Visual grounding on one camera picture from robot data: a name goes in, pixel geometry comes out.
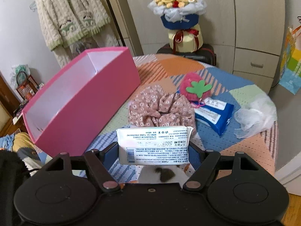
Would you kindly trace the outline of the white plush toy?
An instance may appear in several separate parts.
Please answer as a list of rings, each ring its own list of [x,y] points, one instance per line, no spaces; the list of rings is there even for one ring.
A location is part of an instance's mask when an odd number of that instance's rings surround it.
[[[176,165],[143,166],[138,177],[141,184],[179,183],[181,187],[187,180],[188,176]]]

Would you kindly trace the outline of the red gift bag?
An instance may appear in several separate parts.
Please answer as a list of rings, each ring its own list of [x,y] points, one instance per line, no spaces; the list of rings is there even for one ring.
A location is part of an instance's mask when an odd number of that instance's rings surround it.
[[[35,79],[31,75],[27,75],[24,71],[20,71],[16,75],[16,83],[16,91],[23,100],[27,98],[28,94],[34,96],[39,89],[39,84],[35,81]]]

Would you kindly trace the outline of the flower bouquet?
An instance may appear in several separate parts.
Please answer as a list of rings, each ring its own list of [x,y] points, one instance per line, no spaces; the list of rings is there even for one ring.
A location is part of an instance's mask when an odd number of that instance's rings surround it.
[[[194,53],[203,45],[199,17],[205,14],[204,0],[153,0],[148,8],[168,30],[173,53]]]

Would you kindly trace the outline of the colourful patchwork table mat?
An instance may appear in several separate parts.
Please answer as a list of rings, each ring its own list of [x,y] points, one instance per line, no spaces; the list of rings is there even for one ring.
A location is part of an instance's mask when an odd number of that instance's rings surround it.
[[[129,126],[128,107],[134,94],[145,87],[160,85],[166,92],[175,92],[187,73],[197,73],[212,85],[211,97],[234,105],[235,110],[250,103],[263,91],[251,81],[223,70],[173,55],[145,55],[133,57],[138,69],[140,85],[118,109],[101,132],[93,139],[88,148],[103,149],[117,139],[116,130]]]

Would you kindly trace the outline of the pink strawberry plush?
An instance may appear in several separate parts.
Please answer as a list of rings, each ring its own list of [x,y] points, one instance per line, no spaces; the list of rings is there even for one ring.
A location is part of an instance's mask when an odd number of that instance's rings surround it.
[[[211,96],[212,85],[197,73],[187,73],[180,83],[179,93],[191,102],[200,102]]]

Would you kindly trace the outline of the blue tissue pack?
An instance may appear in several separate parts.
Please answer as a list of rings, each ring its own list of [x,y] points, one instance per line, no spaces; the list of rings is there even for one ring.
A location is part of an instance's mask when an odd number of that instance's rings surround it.
[[[234,113],[234,105],[207,97],[197,108],[194,108],[195,118],[206,123],[219,136],[226,131]]]

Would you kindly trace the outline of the cream fluffy cardigan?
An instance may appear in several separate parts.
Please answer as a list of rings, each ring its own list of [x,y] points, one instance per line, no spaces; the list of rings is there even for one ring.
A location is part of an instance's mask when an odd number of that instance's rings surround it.
[[[49,50],[68,47],[101,32],[111,22],[100,0],[35,0]]]

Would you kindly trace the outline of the colourful paper gift bag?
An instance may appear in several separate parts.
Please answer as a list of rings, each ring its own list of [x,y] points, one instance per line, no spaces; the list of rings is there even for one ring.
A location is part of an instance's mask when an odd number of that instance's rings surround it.
[[[280,65],[279,84],[296,95],[300,89],[300,26],[288,28]]]

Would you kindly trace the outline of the white tissue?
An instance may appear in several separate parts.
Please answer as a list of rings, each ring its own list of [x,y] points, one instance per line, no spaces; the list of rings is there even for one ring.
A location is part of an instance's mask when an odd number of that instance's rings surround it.
[[[258,94],[247,105],[234,113],[240,128],[234,129],[238,139],[249,138],[271,129],[277,121],[277,108],[266,94]]]

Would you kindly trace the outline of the pink floral scrunchie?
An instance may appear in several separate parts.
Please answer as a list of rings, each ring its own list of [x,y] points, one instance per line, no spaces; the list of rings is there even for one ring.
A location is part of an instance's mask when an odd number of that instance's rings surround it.
[[[196,134],[195,112],[180,93],[166,93],[160,85],[148,86],[134,94],[128,121],[137,127],[192,127]]]

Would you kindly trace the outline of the pink storage box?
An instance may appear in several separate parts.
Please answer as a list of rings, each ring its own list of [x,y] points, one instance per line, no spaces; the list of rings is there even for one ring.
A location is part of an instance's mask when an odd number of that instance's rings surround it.
[[[85,50],[23,109],[31,140],[51,157],[79,156],[140,85],[127,47]]]

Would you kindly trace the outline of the beige wardrobe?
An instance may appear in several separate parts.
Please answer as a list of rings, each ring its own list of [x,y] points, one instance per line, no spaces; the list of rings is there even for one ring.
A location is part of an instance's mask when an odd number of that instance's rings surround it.
[[[134,54],[152,54],[168,43],[152,0],[110,0],[125,41]],[[199,19],[205,43],[213,46],[220,69],[253,81],[269,92],[279,62],[285,0],[205,0]]]

